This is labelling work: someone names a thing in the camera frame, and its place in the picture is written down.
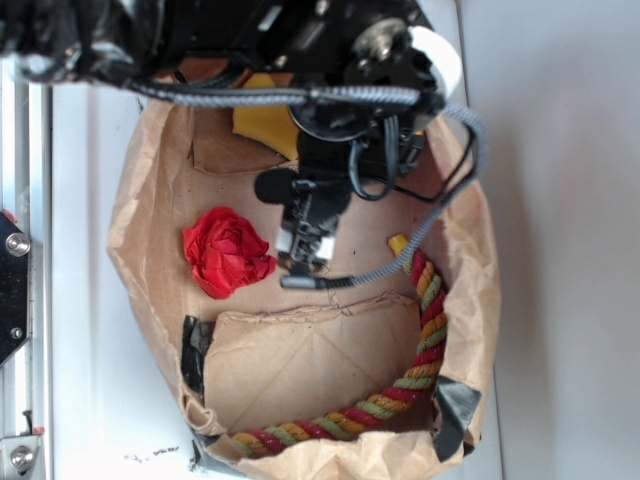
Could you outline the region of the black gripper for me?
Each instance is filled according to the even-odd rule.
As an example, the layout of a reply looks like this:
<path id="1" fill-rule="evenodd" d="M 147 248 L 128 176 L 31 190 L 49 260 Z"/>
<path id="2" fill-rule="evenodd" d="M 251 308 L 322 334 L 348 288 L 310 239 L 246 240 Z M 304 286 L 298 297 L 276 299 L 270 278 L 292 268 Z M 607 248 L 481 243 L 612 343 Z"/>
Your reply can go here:
<path id="1" fill-rule="evenodd" d="M 417 165 L 425 146 L 422 133 L 411 133 L 390 117 L 371 131 L 344 142 L 298 138 L 298 170 L 275 168 L 255 179 L 256 197 L 284 205 L 279 248 L 281 264 L 292 278 L 312 277 L 326 265 L 323 247 L 336 238 L 341 216 L 353 198 L 376 202 L 397 188 Z"/>

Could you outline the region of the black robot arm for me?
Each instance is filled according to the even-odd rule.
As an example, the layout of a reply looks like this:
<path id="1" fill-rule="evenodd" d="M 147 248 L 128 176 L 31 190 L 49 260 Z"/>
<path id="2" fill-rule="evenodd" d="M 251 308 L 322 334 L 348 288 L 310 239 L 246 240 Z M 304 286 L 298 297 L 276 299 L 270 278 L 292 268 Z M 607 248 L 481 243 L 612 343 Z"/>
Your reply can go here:
<path id="1" fill-rule="evenodd" d="M 284 206 L 286 288 L 320 289 L 350 199 L 415 163 L 462 62 L 415 1 L 5 1 L 1 53 L 30 82 L 106 84 L 200 108 L 284 106 L 301 164 L 260 175 Z"/>

